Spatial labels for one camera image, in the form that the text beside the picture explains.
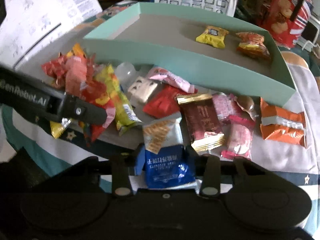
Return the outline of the yellow silver large packet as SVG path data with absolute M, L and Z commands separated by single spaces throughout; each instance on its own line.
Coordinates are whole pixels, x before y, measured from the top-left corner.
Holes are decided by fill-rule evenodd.
M 50 130 L 52 136 L 55 139 L 59 138 L 71 123 L 72 119 L 70 118 L 62 118 L 60 122 L 50 121 Z

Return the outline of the red yellow gummy packet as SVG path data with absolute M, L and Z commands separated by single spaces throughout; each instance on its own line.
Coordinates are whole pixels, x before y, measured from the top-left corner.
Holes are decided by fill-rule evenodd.
M 80 88 L 80 99 L 89 103 L 88 119 L 79 122 L 83 128 L 88 144 L 93 143 L 108 128 L 115 119 L 116 108 L 107 92 L 107 86 L 97 80 L 91 79 Z

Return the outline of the maroon gold bar packet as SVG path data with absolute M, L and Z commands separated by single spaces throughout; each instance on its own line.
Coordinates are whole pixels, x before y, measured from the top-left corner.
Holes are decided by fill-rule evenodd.
M 209 151 L 224 145 L 226 136 L 211 94 L 179 95 L 176 99 L 187 123 L 191 147 L 196 152 Z

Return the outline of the blue white cracker packet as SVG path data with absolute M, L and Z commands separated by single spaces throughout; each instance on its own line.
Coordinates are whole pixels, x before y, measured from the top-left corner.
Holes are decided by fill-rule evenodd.
M 182 187 L 194 183 L 194 167 L 185 152 L 182 116 L 176 112 L 142 128 L 145 146 L 145 180 L 150 189 Z

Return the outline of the red crinkled candy packet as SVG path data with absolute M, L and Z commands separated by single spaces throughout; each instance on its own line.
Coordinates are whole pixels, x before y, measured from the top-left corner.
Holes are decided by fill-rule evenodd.
M 50 60 L 41 65 L 42 70 L 46 75 L 52 77 L 55 81 L 52 83 L 57 89 L 65 87 L 66 74 L 68 72 L 66 68 L 67 57 L 60 55 L 58 58 Z

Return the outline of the yellow green long packet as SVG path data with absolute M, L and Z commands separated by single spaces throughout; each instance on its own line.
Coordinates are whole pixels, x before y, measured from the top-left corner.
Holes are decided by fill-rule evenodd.
M 127 96 L 121 91 L 120 83 L 112 64 L 106 65 L 95 76 L 95 79 L 106 85 L 108 96 L 116 109 L 114 120 L 119 135 L 123 135 L 129 129 L 142 124 L 142 121 L 134 113 Z

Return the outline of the pink round cake packet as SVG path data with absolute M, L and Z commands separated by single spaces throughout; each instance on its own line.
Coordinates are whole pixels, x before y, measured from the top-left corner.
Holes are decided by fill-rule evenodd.
M 251 159 L 251 146 L 255 122 L 236 115 L 230 115 L 231 129 L 227 140 L 227 149 L 221 151 L 221 157 Z

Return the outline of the orange yellow small packet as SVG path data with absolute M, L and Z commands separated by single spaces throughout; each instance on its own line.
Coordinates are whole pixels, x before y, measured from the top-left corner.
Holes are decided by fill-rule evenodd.
M 71 56 L 78 56 L 78 57 L 83 57 L 86 58 L 86 54 L 81 48 L 79 43 L 76 43 L 71 50 L 66 54 L 66 57 L 71 57 Z

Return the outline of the light pink candy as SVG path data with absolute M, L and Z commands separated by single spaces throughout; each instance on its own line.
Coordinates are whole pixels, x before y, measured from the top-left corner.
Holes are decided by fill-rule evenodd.
M 233 94 L 215 93 L 212 95 L 212 100 L 220 124 L 226 125 L 229 123 L 230 115 L 240 114 Z

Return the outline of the white cow pattern candy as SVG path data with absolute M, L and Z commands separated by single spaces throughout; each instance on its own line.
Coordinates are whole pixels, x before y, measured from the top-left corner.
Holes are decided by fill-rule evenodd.
M 155 81 L 139 76 L 128 88 L 127 92 L 138 102 L 146 103 L 151 94 L 156 90 L 157 86 L 158 83 Z

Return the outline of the small red packet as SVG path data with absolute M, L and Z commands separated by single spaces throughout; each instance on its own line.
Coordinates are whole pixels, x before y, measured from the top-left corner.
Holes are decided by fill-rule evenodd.
M 171 85 L 165 85 L 164 88 L 153 96 L 143 107 L 143 112 L 157 119 L 164 118 L 180 111 L 176 96 L 194 94 L 197 92 L 198 90 L 196 88 L 195 92 L 187 93 Z

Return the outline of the orange silver snack packet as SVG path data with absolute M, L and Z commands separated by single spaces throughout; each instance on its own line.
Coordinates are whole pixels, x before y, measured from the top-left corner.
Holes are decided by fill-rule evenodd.
M 295 113 L 275 105 L 269 105 L 263 98 L 260 98 L 260 110 L 260 131 L 264 140 L 306 147 L 304 112 Z

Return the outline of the pink strawberry candy packet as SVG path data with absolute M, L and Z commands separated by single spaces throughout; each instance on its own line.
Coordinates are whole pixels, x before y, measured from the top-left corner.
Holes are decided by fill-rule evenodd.
M 177 76 L 161 67 L 151 68 L 145 78 L 149 80 L 164 82 L 189 94 L 196 93 L 196 88 L 194 85 L 181 78 L 180 76 Z

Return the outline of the yellow biscuit packet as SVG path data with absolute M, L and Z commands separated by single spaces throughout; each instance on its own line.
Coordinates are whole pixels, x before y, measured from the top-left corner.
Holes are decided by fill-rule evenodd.
M 229 31 L 212 25 L 206 26 L 204 32 L 196 38 L 196 42 L 208 44 L 215 48 L 225 48 L 225 37 Z

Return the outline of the clear plastic jelly cup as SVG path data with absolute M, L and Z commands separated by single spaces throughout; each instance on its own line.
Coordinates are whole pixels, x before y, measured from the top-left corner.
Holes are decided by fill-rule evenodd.
M 123 62 L 114 71 L 121 85 L 127 85 L 135 77 L 136 69 L 133 64 Z

